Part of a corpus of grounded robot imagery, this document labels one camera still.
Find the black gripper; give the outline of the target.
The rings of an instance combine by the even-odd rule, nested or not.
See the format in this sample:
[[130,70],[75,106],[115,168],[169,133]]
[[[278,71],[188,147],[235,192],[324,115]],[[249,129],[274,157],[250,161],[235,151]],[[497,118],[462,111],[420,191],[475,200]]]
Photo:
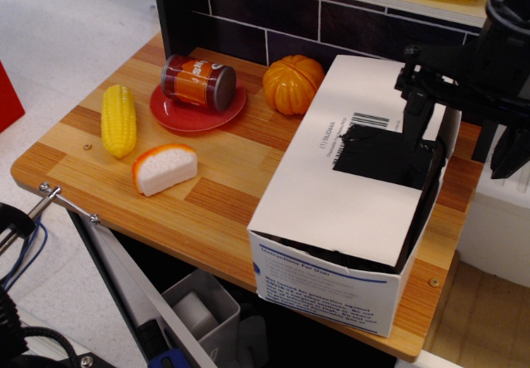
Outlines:
[[[506,126],[529,125],[529,47],[409,46],[396,88],[406,99],[402,135],[422,142],[435,103]],[[494,147],[492,179],[511,177],[529,162],[529,130],[507,127]]]

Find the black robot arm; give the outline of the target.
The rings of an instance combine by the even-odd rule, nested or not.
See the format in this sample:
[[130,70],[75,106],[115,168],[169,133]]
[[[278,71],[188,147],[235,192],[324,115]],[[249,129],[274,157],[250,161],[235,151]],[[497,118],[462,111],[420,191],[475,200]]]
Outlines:
[[529,0],[488,0],[479,37],[461,46],[409,46],[396,88],[406,100],[402,135],[421,142],[435,104],[505,127],[493,179],[529,161]]

